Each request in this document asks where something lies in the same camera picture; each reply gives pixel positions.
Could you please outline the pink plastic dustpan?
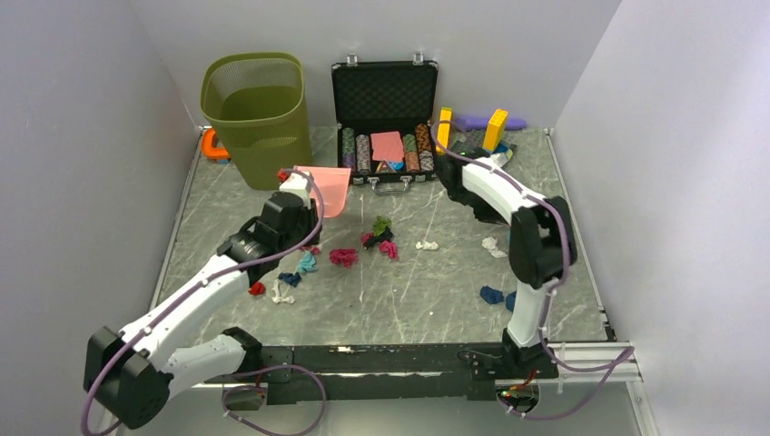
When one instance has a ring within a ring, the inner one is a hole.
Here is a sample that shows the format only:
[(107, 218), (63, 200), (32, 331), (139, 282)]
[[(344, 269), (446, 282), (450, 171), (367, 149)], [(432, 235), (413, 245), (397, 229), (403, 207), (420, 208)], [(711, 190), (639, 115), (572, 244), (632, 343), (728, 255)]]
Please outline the pink plastic dustpan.
[(323, 203), (323, 217), (326, 219), (339, 216), (347, 200), (351, 169), (347, 167), (300, 166), (298, 171), (309, 173), (320, 188)]

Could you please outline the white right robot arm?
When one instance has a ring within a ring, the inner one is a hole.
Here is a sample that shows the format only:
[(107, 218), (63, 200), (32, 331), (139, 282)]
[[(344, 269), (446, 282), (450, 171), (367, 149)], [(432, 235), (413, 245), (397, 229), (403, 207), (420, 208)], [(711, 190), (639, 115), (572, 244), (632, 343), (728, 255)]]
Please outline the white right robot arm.
[(577, 258), (568, 202), (527, 188), (491, 157), (447, 152), (435, 174), (450, 200), (469, 206), (480, 221), (508, 225), (508, 263), (517, 279), (516, 301), (502, 335), (502, 369), (523, 377), (552, 357), (546, 346), (548, 312)]

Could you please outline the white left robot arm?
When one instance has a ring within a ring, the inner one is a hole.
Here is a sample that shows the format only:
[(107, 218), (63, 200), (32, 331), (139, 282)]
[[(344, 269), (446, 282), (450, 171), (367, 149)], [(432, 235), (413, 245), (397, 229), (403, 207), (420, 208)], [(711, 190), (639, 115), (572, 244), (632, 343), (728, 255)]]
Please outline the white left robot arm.
[(193, 386), (220, 376), (240, 382), (270, 365), (262, 343), (231, 327), (197, 346), (183, 339), (235, 296), (252, 289), (283, 257), (319, 240), (326, 208), (317, 189), (273, 193), (262, 212), (228, 236), (182, 288), (118, 331), (103, 327), (88, 340), (84, 367), (87, 394), (80, 425), (94, 435), (90, 412), (99, 403), (113, 417), (102, 431), (149, 423), (165, 404)]

